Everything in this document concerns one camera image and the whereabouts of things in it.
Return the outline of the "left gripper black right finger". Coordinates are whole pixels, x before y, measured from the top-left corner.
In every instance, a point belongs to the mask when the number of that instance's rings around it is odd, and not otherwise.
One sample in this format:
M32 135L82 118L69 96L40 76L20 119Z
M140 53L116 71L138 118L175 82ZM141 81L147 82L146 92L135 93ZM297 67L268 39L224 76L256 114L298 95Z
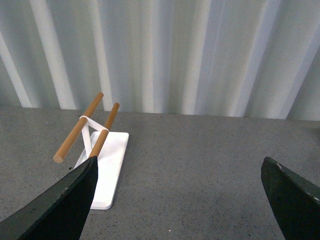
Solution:
M273 215L287 240L320 238L320 187L265 157L261 181Z

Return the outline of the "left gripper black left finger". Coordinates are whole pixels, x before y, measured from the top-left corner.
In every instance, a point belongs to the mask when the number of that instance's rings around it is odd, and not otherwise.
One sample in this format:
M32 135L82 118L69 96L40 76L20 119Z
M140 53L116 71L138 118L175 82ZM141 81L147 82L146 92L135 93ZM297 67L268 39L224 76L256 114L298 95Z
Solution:
M98 181L90 157L26 206L0 223L2 240L78 240Z

